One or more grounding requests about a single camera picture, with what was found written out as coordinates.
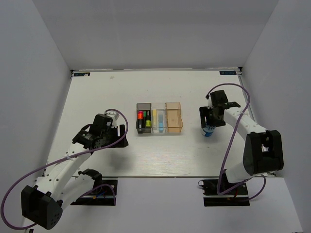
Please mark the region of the blue white tape roll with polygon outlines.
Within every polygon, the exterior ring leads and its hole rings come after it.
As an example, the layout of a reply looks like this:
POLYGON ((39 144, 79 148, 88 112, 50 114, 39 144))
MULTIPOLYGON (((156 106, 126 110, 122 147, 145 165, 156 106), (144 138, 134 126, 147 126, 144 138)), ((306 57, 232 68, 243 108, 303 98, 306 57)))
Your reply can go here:
POLYGON ((214 130, 215 130, 214 126, 205 126, 204 128, 201 129, 201 133, 205 137, 210 137, 212 136, 214 130))

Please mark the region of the orange cap black highlighter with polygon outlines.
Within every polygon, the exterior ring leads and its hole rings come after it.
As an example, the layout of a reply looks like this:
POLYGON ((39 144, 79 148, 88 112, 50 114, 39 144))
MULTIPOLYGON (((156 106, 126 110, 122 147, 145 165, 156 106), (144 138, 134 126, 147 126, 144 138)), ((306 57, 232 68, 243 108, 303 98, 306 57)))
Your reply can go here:
POLYGON ((137 115, 137 126, 139 130, 143 128, 143 114, 137 115))

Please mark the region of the yellow cap black highlighter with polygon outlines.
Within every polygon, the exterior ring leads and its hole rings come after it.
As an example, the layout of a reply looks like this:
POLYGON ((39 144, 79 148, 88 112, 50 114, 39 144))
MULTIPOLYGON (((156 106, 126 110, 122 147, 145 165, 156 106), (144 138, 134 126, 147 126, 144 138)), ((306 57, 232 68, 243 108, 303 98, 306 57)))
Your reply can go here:
POLYGON ((151 112, 150 112, 150 110, 147 110, 146 114, 145 114, 145 128, 151 128, 151 112))

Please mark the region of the green cap black highlighter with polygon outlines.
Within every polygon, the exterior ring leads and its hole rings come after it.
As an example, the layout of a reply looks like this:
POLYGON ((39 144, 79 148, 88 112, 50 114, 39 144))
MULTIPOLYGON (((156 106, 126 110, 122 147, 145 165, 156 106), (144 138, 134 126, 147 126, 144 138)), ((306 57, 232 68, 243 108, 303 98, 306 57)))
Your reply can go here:
POLYGON ((145 127, 146 124, 146 111, 143 111, 143 127, 145 127))

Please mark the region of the yellow translucent glue stick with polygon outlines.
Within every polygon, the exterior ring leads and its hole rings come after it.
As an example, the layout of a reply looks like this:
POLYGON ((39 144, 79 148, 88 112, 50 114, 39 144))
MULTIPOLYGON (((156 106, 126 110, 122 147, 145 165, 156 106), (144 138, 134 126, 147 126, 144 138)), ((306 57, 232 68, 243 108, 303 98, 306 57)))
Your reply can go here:
POLYGON ((153 123, 153 128, 157 128, 157 110, 156 109, 152 110, 152 123, 153 123))

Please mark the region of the blue translucent glue stick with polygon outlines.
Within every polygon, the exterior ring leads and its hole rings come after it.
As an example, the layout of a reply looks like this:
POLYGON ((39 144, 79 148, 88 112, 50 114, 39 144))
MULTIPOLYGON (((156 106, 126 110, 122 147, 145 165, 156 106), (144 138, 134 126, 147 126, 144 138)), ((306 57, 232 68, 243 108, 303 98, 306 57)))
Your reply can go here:
POLYGON ((163 133, 164 132, 164 120, 163 120, 162 111, 158 114, 158 124, 159 124, 159 132, 163 133))

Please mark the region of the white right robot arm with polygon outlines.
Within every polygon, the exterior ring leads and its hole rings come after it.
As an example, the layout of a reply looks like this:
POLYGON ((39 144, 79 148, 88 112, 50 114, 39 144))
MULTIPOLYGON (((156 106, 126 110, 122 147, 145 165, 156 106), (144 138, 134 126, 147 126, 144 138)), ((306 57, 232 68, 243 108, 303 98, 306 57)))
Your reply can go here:
POLYGON ((208 105, 199 108, 203 135, 209 137, 218 127, 230 125, 245 141, 242 161, 231 168, 221 166, 219 187, 232 193, 237 184, 254 176, 284 168, 281 134, 268 130, 246 115, 237 102, 230 102, 225 91, 207 94, 208 105))

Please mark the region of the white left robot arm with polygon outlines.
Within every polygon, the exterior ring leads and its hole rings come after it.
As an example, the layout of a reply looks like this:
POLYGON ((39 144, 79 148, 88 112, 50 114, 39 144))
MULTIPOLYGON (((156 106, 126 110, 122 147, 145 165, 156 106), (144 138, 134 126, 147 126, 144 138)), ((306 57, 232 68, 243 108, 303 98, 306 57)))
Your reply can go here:
POLYGON ((128 123, 117 125, 121 115, 116 109, 97 114, 93 123, 85 125, 72 139, 63 157, 51 163, 48 174, 33 187, 24 187, 21 210, 26 219, 50 230, 71 203, 102 190, 101 173, 89 168, 81 171, 80 166, 98 150, 128 146, 128 123))

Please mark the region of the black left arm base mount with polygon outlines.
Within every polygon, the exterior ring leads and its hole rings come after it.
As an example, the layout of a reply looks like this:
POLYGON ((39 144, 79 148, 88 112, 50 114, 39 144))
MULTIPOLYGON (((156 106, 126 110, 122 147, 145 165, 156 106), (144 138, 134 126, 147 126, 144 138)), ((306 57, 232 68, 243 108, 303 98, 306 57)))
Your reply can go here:
POLYGON ((103 184, 111 186, 113 191, 108 186, 103 186, 97 190, 78 198, 71 206, 115 206, 117 201, 117 179, 102 180, 103 184))

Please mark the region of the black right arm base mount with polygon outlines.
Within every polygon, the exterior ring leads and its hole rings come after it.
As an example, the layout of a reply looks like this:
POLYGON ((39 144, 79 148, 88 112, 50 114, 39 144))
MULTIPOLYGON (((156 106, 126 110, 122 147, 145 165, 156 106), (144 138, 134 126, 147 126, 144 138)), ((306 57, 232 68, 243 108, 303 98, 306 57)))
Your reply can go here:
POLYGON ((245 184, 223 194, 217 193, 217 179, 204 179, 198 181, 203 191, 205 207, 237 207, 250 206, 247 186, 245 184))

